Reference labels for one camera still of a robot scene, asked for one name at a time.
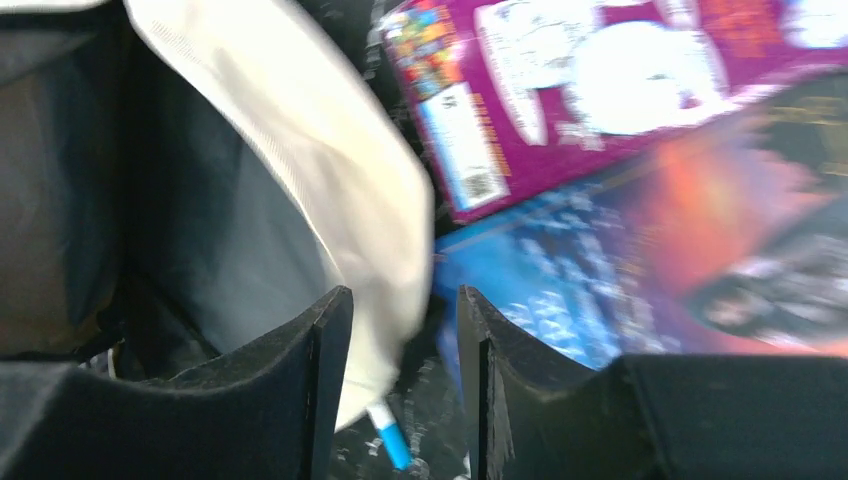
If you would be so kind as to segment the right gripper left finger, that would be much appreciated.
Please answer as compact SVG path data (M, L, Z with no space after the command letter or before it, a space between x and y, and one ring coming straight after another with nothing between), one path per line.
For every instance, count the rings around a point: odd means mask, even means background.
M295 319L168 380L1 367L5 479L323 479L353 316L338 286Z

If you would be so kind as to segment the Jane Eyre paperback book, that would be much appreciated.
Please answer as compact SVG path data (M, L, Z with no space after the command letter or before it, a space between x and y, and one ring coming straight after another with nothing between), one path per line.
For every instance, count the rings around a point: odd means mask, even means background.
M847 77L655 144L442 237L439 341L477 289L586 367L624 353L847 352Z

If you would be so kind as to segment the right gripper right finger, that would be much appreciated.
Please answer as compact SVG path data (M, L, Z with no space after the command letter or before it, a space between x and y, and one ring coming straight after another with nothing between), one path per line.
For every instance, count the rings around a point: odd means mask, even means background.
M594 371L458 294L475 479L843 479L847 362L626 354Z

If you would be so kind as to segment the beige canvas backpack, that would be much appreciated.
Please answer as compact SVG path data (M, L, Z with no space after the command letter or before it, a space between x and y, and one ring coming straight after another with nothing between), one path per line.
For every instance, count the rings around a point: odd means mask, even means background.
M433 189L296 1L1 5L1 352L105 331L120 265L221 353L353 295L337 429L421 328Z

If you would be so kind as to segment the purple colouring book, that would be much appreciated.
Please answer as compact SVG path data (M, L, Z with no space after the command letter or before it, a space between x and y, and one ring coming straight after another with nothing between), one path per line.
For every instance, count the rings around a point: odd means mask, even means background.
M378 31L460 223L847 63L843 1L406 1Z

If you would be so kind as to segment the white marker blue cap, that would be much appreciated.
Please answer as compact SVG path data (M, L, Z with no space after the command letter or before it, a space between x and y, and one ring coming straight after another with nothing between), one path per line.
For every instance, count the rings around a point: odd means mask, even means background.
M380 399L369 405L366 412L392 465L398 470L407 470L413 461L412 454L388 403Z

